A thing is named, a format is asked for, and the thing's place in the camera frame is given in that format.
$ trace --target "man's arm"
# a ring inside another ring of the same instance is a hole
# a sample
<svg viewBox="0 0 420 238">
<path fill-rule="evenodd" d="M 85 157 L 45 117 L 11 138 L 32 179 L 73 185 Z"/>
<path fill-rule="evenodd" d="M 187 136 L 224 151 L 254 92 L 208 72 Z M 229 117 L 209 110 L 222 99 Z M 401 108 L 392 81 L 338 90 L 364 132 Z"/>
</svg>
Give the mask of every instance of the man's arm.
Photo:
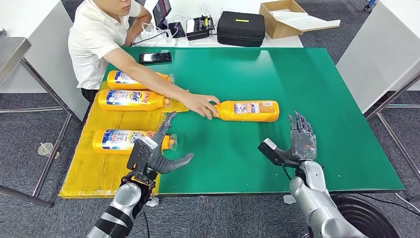
<svg viewBox="0 0 420 238">
<path fill-rule="evenodd" d="M 188 90 L 166 81 L 147 67 L 136 63 L 133 57 L 121 48 L 110 51 L 104 56 L 104 59 L 147 88 L 178 100 L 202 117 L 211 119 L 212 114 L 218 116 L 217 110 L 210 104 L 210 101 L 220 103 L 215 96 L 192 94 Z"/>
<path fill-rule="evenodd" d="M 143 31 L 142 24 L 150 23 L 152 15 L 150 14 L 144 6 L 140 6 L 140 14 L 134 20 L 133 25 L 127 31 L 127 38 L 125 40 L 125 46 L 131 46 L 133 40 Z"/>
</svg>

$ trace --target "orange detergent bottle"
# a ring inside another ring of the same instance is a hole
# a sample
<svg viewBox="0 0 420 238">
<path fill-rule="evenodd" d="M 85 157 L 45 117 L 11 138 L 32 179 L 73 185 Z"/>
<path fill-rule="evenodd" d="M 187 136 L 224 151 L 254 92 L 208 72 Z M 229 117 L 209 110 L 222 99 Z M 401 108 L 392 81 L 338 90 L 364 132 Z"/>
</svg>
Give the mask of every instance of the orange detergent bottle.
<svg viewBox="0 0 420 238">
<path fill-rule="evenodd" d="M 166 75 L 156 72 L 157 75 L 166 79 L 168 82 L 174 82 L 173 74 Z M 147 89 L 143 84 L 131 79 L 126 73 L 120 70 L 112 70 L 108 73 L 106 81 L 110 89 Z"/>
<path fill-rule="evenodd" d="M 168 106 L 170 100 L 149 91 L 103 90 L 98 103 L 107 111 L 153 111 Z"/>
<path fill-rule="evenodd" d="M 222 120 L 274 122 L 280 113 L 276 101 L 225 101 L 214 107 Z"/>
<path fill-rule="evenodd" d="M 92 146 L 96 153 L 129 155 L 134 142 L 141 136 L 152 137 L 154 131 L 142 130 L 99 130 L 93 137 Z M 175 150 L 177 146 L 176 134 L 163 138 L 162 150 Z"/>
</svg>

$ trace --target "gray carpet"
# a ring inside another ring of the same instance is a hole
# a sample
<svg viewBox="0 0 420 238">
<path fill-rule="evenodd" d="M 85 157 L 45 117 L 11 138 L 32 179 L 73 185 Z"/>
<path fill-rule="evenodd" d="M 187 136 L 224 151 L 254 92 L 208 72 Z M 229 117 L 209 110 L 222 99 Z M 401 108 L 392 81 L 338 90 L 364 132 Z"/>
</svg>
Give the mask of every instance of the gray carpet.
<svg viewBox="0 0 420 238">
<path fill-rule="evenodd" d="M 63 0 L 70 17 L 74 17 L 80 2 Z M 339 60 L 368 16 L 368 12 L 362 10 L 365 5 L 363 0 L 299 0 L 298 3 L 313 16 L 342 20 L 339 28 L 308 32 L 301 36 L 305 47 L 326 47 L 334 62 Z M 398 101 L 419 104 L 420 92 L 405 93 Z M 54 105 L 55 102 L 45 94 L 0 94 L 0 108 Z M 420 152 L 416 150 L 420 140 L 420 125 L 415 120 L 420 117 L 420 110 L 388 109 L 384 115 L 420 166 Z M 64 118 L 62 112 L 0 115 L 3 135 L 0 137 L 3 145 L 0 147 L 1 184 L 17 187 L 23 192 L 32 191 L 46 161 L 46 157 L 37 154 L 39 143 L 53 143 Z M 373 118 L 369 124 L 407 189 L 400 195 L 420 195 L 420 183 L 378 118 Z M 41 197 L 53 199 L 57 194 L 80 133 L 81 127 L 72 122 L 62 142 L 61 155 L 53 164 Z M 371 195 L 404 205 L 394 194 Z M 402 237 L 419 237 L 419 217 L 393 205 L 371 202 L 394 222 Z M 53 208 L 45 209 L 0 196 L 0 237 L 83 237 L 109 203 L 110 199 L 57 198 Z M 284 204 L 282 197 L 276 195 L 171 197 L 162 199 L 155 208 L 146 208 L 146 213 L 153 238 L 300 238 L 307 231 L 298 207 Z M 142 216 L 138 217 L 130 237 L 146 237 Z"/>
</svg>

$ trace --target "metal table leg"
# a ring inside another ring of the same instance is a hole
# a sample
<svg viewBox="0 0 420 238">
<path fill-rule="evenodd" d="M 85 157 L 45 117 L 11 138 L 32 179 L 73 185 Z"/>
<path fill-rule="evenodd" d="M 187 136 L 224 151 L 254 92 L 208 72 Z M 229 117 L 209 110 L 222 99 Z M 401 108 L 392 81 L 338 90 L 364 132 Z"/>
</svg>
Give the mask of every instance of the metal table leg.
<svg viewBox="0 0 420 238">
<path fill-rule="evenodd" d="M 391 95 L 391 97 L 389 97 L 387 100 L 385 100 L 385 102 L 383 102 L 381 105 L 379 105 L 378 108 L 376 108 L 372 113 L 370 113 L 367 117 L 366 120 L 371 119 L 376 113 L 381 112 L 384 108 L 386 108 L 389 104 L 392 103 L 392 101 L 394 101 L 396 98 L 398 98 L 402 93 L 404 93 L 405 91 L 407 91 L 407 89 L 411 88 L 411 86 L 413 86 L 415 83 L 417 83 L 417 81 L 420 79 L 420 72 L 418 74 L 416 74 L 412 80 L 408 81 L 406 84 L 404 84 L 404 86 L 402 86 L 400 89 L 398 89 L 397 91 L 395 91 L 394 94 Z"/>
<path fill-rule="evenodd" d="M 34 112 L 50 112 L 50 111 L 62 111 L 62 107 L 47 107 L 47 108 L 24 108 L 24 109 L 2 109 L 2 113 L 34 113 Z"/>
<path fill-rule="evenodd" d="M 407 164 L 410 166 L 410 168 L 413 170 L 414 174 L 416 175 L 417 179 L 420 181 L 420 170 L 417 168 L 416 164 L 411 159 L 410 155 L 407 153 L 404 146 L 401 144 L 400 140 L 398 139 L 397 135 L 394 133 L 394 131 L 389 126 L 388 122 L 383 117 L 382 113 L 376 113 L 381 120 L 382 124 L 385 126 L 386 130 L 388 131 L 391 138 L 394 140 L 395 144 L 397 144 L 400 151 L 403 153 L 404 158 L 407 161 Z"/>
<path fill-rule="evenodd" d="M 11 189 L 9 187 L 5 187 L 3 185 L 0 185 L 0 194 L 6 195 L 6 196 L 9 196 L 9 197 L 13 197 L 13 198 L 17 198 L 17 199 L 25 201 L 25 202 L 30 202 L 32 204 L 35 204 L 35 205 L 38 205 L 38 206 L 41 206 L 41 207 L 52 207 L 54 205 L 53 202 L 44 201 L 40 198 L 33 197 L 29 194 Z"/>
<path fill-rule="evenodd" d="M 407 164 L 410 166 L 414 174 L 416 175 L 417 179 L 420 181 L 420 171 L 414 161 L 411 159 L 410 155 L 407 153 L 404 146 L 401 144 L 400 140 L 398 139 L 397 135 L 394 133 L 394 131 L 389 126 L 388 122 L 385 120 L 384 116 L 382 115 L 381 111 L 385 108 L 420 108 L 420 105 L 402 105 L 402 104 L 393 104 L 391 103 L 398 98 L 403 92 L 407 91 L 411 86 L 413 86 L 415 83 L 417 83 L 420 80 L 420 72 L 417 73 L 410 81 L 408 81 L 404 86 L 402 86 L 400 89 L 398 89 L 394 94 L 391 95 L 385 102 L 383 102 L 381 105 L 379 105 L 378 108 L 376 108 L 372 113 L 370 113 L 366 120 L 371 119 L 374 115 L 377 115 L 388 131 L 391 138 L 394 140 L 394 142 L 397 144 L 398 148 L 400 149 L 401 153 L 403 154 Z M 418 201 L 420 200 L 420 196 L 412 197 L 409 199 L 410 201 Z"/>
<path fill-rule="evenodd" d="M 64 134 L 65 134 L 65 132 L 68 128 L 68 124 L 70 123 L 70 120 L 71 120 L 71 114 L 68 114 L 63 126 L 61 127 L 61 131 L 58 134 L 57 140 L 55 141 L 54 147 L 52 148 L 51 155 L 47 160 L 47 164 L 45 165 L 44 170 L 41 173 L 41 177 L 39 178 L 39 180 L 37 182 L 37 185 L 35 186 L 35 190 L 32 193 L 32 196 L 34 196 L 34 197 L 38 197 L 39 193 L 41 192 L 41 188 L 44 185 L 44 182 L 45 182 L 45 179 L 47 178 L 48 172 L 51 169 L 51 165 L 53 165 L 53 160 L 55 158 L 55 154 L 58 151 L 58 147 L 61 144 L 61 141 L 64 137 Z"/>
<path fill-rule="evenodd" d="M 0 185 L 0 194 L 17 198 L 25 202 L 30 202 L 42 207 L 52 207 L 54 202 L 44 201 L 39 198 L 41 189 L 47 179 L 48 172 L 51 169 L 53 164 L 55 155 L 58 151 L 58 148 L 63 140 L 64 134 L 68 128 L 68 125 L 71 121 L 72 116 L 73 119 L 80 124 L 81 121 L 77 118 L 74 112 L 65 104 L 65 102 L 55 93 L 55 91 L 45 82 L 45 80 L 36 72 L 36 70 L 32 67 L 32 65 L 25 59 L 22 58 L 20 63 L 23 67 L 34 77 L 34 79 L 57 101 L 60 107 L 46 107 L 46 108 L 26 108 L 26 109 L 11 109 L 11 110 L 0 110 L 0 114 L 2 113 L 27 113 L 27 112 L 48 112 L 48 111 L 60 111 L 65 110 L 67 112 L 67 117 L 64 121 L 63 126 L 61 127 L 60 133 L 55 141 L 54 147 L 52 148 L 51 155 L 49 156 L 47 163 L 41 173 L 40 178 L 38 179 L 37 185 L 32 193 L 32 195 L 26 194 L 24 192 L 17 191 L 15 189 Z"/>
<path fill-rule="evenodd" d="M 34 77 L 34 79 L 47 91 L 57 103 L 68 113 L 73 115 L 73 119 L 76 120 L 76 123 L 80 124 L 81 121 L 77 118 L 74 112 L 66 105 L 66 103 L 57 95 L 57 93 L 45 82 L 42 76 L 33 68 L 33 66 L 23 57 L 20 60 L 20 64 L 25 67 L 25 69 Z"/>
</svg>

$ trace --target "robotic arm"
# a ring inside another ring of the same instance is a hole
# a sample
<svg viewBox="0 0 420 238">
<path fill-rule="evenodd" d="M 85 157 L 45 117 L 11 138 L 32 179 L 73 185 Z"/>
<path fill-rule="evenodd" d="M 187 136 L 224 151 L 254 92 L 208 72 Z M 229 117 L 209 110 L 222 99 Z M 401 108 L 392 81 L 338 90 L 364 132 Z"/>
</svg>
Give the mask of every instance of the robotic arm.
<svg viewBox="0 0 420 238">
<path fill-rule="evenodd" d="M 167 174 L 190 163 L 192 153 L 175 161 L 162 155 L 162 141 L 175 116 L 176 112 L 170 113 L 151 139 L 144 136 L 136 140 L 127 163 L 131 171 L 121 179 L 113 201 L 87 234 L 88 238 L 127 237 L 137 215 L 153 194 L 158 173 Z"/>
<path fill-rule="evenodd" d="M 312 238 L 367 238 L 351 225 L 338 211 L 325 185 L 322 167 L 314 161 L 316 136 L 306 119 L 295 112 L 296 123 L 289 115 L 291 148 L 283 151 L 270 139 L 264 140 L 258 149 L 277 166 L 295 168 L 290 180 L 290 194 L 296 199 Z"/>
</svg>

